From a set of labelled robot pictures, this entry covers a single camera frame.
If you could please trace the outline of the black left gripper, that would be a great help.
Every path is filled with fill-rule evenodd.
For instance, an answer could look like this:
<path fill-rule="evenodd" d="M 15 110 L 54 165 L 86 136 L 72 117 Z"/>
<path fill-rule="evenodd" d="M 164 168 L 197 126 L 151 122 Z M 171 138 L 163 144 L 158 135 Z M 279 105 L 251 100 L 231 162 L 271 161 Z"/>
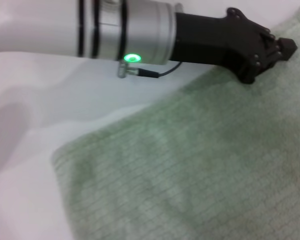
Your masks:
<path fill-rule="evenodd" d="M 237 8 L 222 18 L 177 12 L 176 36 L 170 60 L 221 66 L 243 84 L 288 61 L 297 51 L 293 39 L 273 39 L 265 27 L 249 20 Z"/>

